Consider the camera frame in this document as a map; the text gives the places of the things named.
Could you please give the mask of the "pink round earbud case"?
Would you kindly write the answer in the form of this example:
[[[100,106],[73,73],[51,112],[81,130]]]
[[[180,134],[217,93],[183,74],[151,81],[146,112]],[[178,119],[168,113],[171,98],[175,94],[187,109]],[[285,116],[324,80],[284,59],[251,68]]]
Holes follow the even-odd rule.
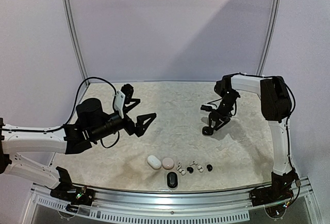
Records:
[[[175,166],[175,162],[172,158],[166,157],[162,160],[162,167],[165,170],[171,170],[174,168],[174,166]]]

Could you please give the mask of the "black oval earbud case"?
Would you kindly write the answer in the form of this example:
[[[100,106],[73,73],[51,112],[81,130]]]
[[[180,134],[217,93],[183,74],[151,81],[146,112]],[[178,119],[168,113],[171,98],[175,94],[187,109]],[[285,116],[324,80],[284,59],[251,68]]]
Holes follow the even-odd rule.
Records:
[[[167,174],[167,186],[171,189],[174,189],[178,186],[178,177],[175,172],[169,172]]]

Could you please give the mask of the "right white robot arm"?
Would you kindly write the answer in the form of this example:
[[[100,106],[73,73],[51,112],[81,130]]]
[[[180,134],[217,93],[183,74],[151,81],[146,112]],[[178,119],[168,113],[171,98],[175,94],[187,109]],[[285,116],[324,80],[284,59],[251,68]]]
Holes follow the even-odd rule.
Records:
[[[270,201],[278,201],[286,194],[291,182],[299,180],[292,164],[290,144],[290,117],[295,108],[295,99],[281,76],[257,76],[243,73],[225,75],[216,82],[214,91],[220,96],[220,104],[207,103],[201,110],[209,113],[208,124],[202,128],[204,136],[211,136],[228,124],[237,108],[240,91],[254,93],[261,101],[261,113],[271,130],[274,165],[272,186],[267,189]]]

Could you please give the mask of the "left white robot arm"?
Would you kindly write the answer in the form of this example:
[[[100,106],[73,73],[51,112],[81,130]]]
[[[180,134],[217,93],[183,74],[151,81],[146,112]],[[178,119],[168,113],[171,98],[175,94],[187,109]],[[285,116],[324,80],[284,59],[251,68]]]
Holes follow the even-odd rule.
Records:
[[[74,124],[48,130],[23,130],[1,124],[1,173],[16,175],[35,183],[56,189],[65,200],[77,195],[67,170],[55,169],[23,157],[21,152],[55,152],[66,155],[80,154],[103,138],[125,130],[128,135],[144,135],[157,117],[156,113],[137,116],[133,122],[128,112],[140,103],[139,99],[122,101],[120,109],[107,114],[101,101],[89,98],[77,105]]]

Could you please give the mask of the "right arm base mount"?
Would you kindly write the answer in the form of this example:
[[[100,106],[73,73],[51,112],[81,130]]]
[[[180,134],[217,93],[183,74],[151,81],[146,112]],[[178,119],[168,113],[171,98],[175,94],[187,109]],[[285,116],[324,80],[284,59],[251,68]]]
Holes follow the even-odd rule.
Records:
[[[250,190],[249,199],[252,202],[252,206],[275,203],[286,199],[293,201],[293,182],[297,187],[301,186],[300,178],[295,170],[291,170],[289,173],[284,173],[283,175],[271,172],[270,186],[257,186]]]

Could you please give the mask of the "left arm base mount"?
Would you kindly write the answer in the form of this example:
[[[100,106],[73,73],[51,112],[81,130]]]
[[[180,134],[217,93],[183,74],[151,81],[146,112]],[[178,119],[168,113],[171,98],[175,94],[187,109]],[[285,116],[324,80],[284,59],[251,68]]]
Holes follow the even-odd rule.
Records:
[[[91,206],[95,191],[88,186],[74,186],[66,169],[56,167],[56,170],[59,173],[59,185],[51,189],[50,196],[70,202],[71,205]]]

